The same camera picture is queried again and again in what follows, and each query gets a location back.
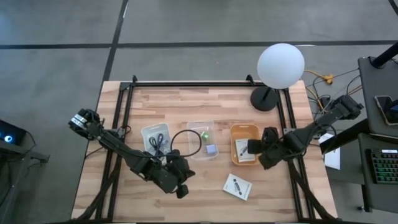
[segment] white globe lamp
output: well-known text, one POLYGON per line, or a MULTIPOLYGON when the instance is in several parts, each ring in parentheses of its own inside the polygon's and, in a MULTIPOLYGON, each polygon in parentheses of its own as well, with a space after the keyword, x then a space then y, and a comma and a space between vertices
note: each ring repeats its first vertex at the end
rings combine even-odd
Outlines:
POLYGON ((257 74, 266 85, 256 88, 251 104, 260 111, 270 111, 278 103, 274 89, 284 89, 296 83, 304 72, 304 57, 293 45, 275 44, 268 47, 257 63, 257 74))

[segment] black keyboard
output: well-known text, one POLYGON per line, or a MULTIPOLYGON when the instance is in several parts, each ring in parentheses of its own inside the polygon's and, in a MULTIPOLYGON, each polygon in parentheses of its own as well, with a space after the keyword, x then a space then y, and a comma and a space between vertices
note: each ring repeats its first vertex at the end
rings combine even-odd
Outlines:
POLYGON ((375 184, 398 184, 398 150, 369 150, 375 184))

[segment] lamp stand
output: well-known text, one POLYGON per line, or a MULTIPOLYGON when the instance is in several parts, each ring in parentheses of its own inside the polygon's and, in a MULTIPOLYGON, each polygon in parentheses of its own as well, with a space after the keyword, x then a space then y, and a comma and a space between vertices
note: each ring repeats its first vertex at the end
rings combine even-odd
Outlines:
POLYGON ((258 87, 251 93, 250 102, 259 111, 270 111, 278 103, 276 92, 267 86, 258 87))

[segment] blue light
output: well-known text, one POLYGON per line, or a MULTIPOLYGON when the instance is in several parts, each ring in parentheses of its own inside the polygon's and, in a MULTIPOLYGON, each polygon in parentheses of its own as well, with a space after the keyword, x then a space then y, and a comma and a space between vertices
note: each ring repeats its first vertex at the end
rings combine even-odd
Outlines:
POLYGON ((11 142, 12 141, 12 137, 11 136, 6 136, 4 137, 5 142, 11 142))

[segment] wooden table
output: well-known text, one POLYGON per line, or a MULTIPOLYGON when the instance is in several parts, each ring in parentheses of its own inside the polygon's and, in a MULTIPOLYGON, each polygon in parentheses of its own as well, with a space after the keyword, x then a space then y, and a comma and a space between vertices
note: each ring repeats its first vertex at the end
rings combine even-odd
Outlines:
MULTIPOLYGON (((101 118, 105 118, 105 128, 111 127, 119 84, 120 82, 104 82, 101 91, 98 113, 101 118)), ((183 199, 177 199, 175 194, 164 194, 152 182, 144 182, 123 162, 114 221, 296 221, 286 162, 264 170, 262 166, 236 166, 231 161, 229 129, 233 124, 256 124, 260 131, 273 126, 281 134, 277 108, 269 112, 255 110, 249 101, 252 90, 251 87, 135 87, 129 117, 132 131, 126 136, 128 146, 133 149, 144 148, 141 129, 146 126, 167 123, 172 137, 179 130, 186 129, 189 121, 214 121, 220 153, 212 161, 188 159, 196 175, 186 181, 190 192, 183 199), (222 191, 229 173, 252 182, 247 202, 222 191)), ((290 87, 290 95, 297 126, 302 128, 313 121, 303 81, 290 87)), ((285 101, 282 101, 285 117, 288 118, 285 101)), ((89 144, 87 153, 97 148, 99 144, 93 141, 89 144)), ((188 154, 186 133, 176 139, 174 148, 182 154, 188 154)), ((98 193, 105 157, 103 150, 85 161, 73 218, 78 217, 98 193)), ((336 217, 335 203, 319 148, 310 146, 304 161, 311 190, 326 210, 336 217)), ((303 210, 306 211, 302 193, 300 198, 303 210)))

